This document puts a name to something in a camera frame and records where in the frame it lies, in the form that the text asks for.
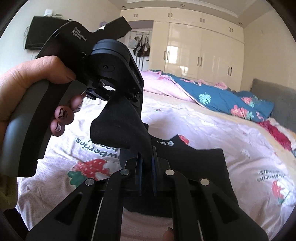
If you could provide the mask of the person's left hand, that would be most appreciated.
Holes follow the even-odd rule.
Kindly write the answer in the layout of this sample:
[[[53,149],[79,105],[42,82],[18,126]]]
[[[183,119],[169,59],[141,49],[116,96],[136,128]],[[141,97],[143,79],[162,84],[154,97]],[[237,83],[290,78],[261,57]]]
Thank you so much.
[[[34,83],[47,79],[53,84],[64,84],[76,79],[57,56],[46,56],[15,66],[1,76],[1,140],[4,139],[9,118],[19,104],[27,89]],[[66,105],[58,106],[50,115],[54,118],[50,124],[52,135],[61,136],[65,126],[74,120],[86,94],[75,95]]]

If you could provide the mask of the person's right hand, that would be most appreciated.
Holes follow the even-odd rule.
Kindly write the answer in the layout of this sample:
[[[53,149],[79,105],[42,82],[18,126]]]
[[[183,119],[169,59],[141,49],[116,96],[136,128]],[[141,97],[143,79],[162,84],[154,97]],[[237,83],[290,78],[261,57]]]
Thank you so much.
[[[162,241],[174,241],[174,230],[171,227],[163,234]]]

